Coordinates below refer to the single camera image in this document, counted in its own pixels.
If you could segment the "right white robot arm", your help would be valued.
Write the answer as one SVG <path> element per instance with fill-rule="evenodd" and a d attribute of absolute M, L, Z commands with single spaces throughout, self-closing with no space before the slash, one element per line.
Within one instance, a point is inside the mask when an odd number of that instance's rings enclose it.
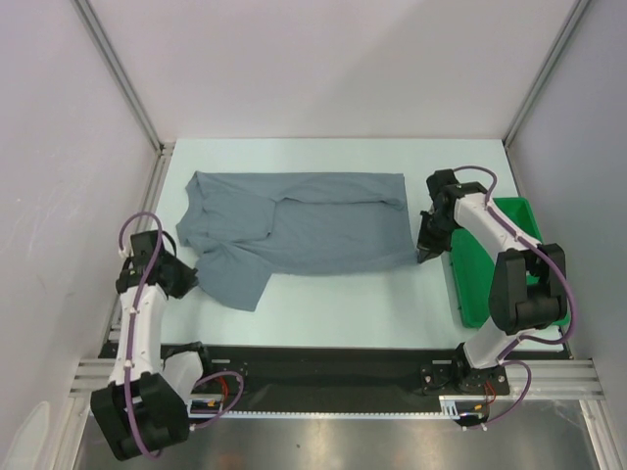
<path fill-rule="evenodd" d="M 566 317 L 572 294 L 565 286 L 565 253 L 514 225 L 479 182 L 460 183 L 453 171 L 442 170 L 427 178 L 427 187 L 432 206 L 421 213 L 418 261 L 449 252 L 454 232 L 464 229 L 494 263 L 489 319 L 458 346 L 451 365 L 451 382 L 474 393 L 520 342 Z"/>

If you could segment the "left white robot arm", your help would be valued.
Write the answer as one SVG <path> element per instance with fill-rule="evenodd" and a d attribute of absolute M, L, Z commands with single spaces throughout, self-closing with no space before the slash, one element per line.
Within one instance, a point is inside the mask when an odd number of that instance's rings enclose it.
<path fill-rule="evenodd" d="M 169 299 L 196 284 L 195 270 L 175 255 L 158 255 L 146 280 L 146 255 L 124 263 L 116 288 L 122 307 L 121 336 L 107 385 L 91 394 L 90 408 L 114 457 L 158 456 L 189 436 L 187 400 L 215 382 L 215 367 L 192 343 L 161 357 L 162 318 Z"/>

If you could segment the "grey-blue t shirt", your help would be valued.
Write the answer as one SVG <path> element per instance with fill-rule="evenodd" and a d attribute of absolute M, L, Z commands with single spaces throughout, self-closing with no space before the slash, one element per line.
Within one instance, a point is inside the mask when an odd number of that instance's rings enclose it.
<path fill-rule="evenodd" d="M 186 193 L 178 240 L 197 257 L 200 288 L 230 308 L 255 310 L 274 274 L 359 274 L 417 262 L 399 173 L 197 171 Z"/>

